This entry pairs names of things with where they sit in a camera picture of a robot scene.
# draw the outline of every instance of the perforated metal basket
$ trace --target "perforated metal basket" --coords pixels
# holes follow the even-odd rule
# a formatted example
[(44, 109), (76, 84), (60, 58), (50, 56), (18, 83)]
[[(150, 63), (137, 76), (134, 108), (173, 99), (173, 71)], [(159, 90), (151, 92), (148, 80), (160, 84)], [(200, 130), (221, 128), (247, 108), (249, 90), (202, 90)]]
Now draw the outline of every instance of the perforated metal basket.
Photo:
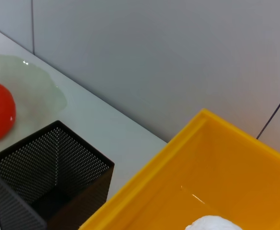
[(0, 152), (1, 230), (76, 230), (107, 199), (114, 163), (60, 121)]

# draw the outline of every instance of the clear plastic plate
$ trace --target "clear plastic plate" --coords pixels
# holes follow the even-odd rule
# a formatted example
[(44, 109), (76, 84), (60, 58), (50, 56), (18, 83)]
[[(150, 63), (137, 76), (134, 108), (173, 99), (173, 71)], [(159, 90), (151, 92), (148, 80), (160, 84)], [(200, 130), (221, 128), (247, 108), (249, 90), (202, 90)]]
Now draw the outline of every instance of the clear plastic plate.
[(0, 84), (16, 104), (14, 127), (0, 140), (0, 151), (52, 122), (67, 105), (46, 71), (16, 56), (0, 55)]

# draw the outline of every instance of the gray wall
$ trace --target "gray wall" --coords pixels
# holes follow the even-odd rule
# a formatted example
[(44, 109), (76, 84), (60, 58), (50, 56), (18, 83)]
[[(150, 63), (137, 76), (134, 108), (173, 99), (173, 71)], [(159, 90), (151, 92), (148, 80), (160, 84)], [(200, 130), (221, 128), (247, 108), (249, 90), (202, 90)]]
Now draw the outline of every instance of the gray wall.
[[(256, 137), (280, 103), (280, 0), (33, 0), (33, 11), (38, 57), (164, 140), (203, 107)], [(0, 31), (28, 48), (20, 21), (0, 18)]]
[(31, 0), (0, 0), (0, 32), (33, 51)]

